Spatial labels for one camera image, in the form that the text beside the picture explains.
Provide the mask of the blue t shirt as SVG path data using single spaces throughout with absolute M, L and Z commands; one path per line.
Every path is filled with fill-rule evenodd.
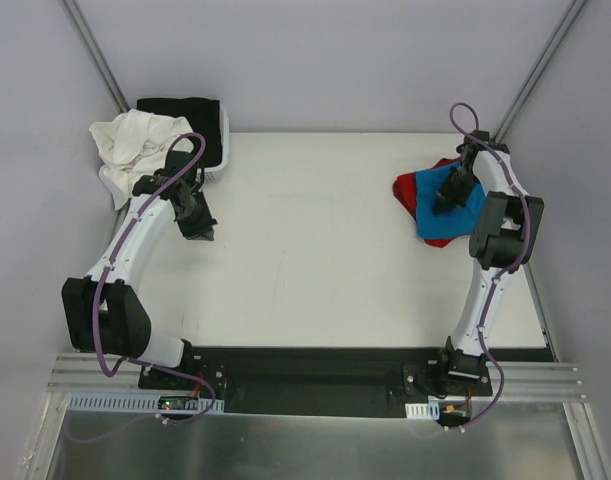
M 436 193 L 447 179 L 451 166 L 415 173 L 417 234 L 425 240 L 451 239 L 470 235 L 483 209 L 486 195 L 480 184 L 473 189 L 464 208 L 434 214 Z

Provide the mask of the white plastic basket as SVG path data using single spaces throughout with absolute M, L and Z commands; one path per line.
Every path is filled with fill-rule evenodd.
M 205 182 L 216 183 L 223 176 L 229 162 L 228 112 L 219 100 L 199 98 L 191 124 L 193 130 L 206 140 L 205 151 L 201 158 L 201 163 L 205 166 Z

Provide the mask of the red t shirt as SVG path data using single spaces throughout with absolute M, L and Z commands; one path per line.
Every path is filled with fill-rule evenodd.
M 435 169 L 435 168 L 439 168 L 439 167 L 443 167 L 447 165 L 450 165 L 451 167 L 457 167 L 460 165 L 460 161 L 457 159 L 441 159 L 430 169 Z M 404 207 L 404 209 L 413 218 L 415 225 L 416 225 L 416 235 L 418 236 L 417 224 L 416 224 L 416 181 L 415 181 L 416 172 L 405 173 L 405 174 L 399 175 L 393 183 L 392 191 L 393 191 L 394 197 L 398 200 L 398 202 Z M 451 239 L 439 239 L 439 240 L 425 240 L 421 237 L 419 238 L 429 246 L 436 247 L 436 248 L 444 248 L 447 245 L 449 245 L 453 240 L 459 237 L 451 238 Z

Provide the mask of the white t shirt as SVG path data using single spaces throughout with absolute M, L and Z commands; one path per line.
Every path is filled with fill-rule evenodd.
M 132 197 L 135 183 L 164 167 L 167 151 L 191 152 L 192 142 L 183 134 L 192 131 L 184 117 L 156 115 L 136 109 L 109 122 L 95 122 L 89 132 L 102 161 L 99 178 L 111 194 L 114 208 L 121 209 Z

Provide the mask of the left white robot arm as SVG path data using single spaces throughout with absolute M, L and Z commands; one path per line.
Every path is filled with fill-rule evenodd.
M 163 234 L 175 226 L 189 241 L 212 241 L 217 220 L 202 186 L 199 153 L 171 150 L 164 167 L 135 184 L 128 213 L 101 259 L 82 278 L 65 281 L 61 296 L 69 337 L 84 353 L 162 366 L 177 389 L 190 386 L 197 366 L 191 344 L 155 330 L 138 298 L 146 266 Z

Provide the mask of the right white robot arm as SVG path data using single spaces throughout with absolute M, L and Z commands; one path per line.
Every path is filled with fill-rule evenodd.
M 441 350 L 430 391 L 444 398 L 460 394 L 488 377 L 488 337 L 512 276 L 530 258 L 544 201 L 520 185 L 507 147 L 474 130 L 464 135 L 460 165 L 452 167 L 436 194 L 433 211 L 444 214 L 466 205 L 474 188 L 485 199 L 469 240 L 472 281 L 461 317 Z

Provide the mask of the black t shirt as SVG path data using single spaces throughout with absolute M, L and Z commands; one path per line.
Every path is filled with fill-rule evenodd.
M 206 168 L 220 167 L 223 163 L 223 145 L 221 134 L 221 103 L 219 100 L 202 97 L 141 98 L 136 102 L 140 111 L 184 117 L 191 129 L 202 134 L 206 139 L 206 149 L 203 155 Z

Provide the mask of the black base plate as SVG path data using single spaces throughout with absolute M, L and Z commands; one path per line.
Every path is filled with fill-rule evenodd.
M 437 347 L 195 347 L 179 369 L 206 381 L 200 398 L 238 414 L 402 418 L 431 394 L 491 397 L 487 370 L 449 380 L 443 360 Z

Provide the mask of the aluminium rail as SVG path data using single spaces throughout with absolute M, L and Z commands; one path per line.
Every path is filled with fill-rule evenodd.
M 490 370 L 491 383 L 505 379 L 501 398 L 518 402 L 587 403 L 589 395 L 573 364 L 545 362 L 503 362 L 502 373 Z M 57 356 L 46 390 L 133 393 L 140 368 L 124 364 L 118 373 L 105 376 L 91 353 L 61 353 Z

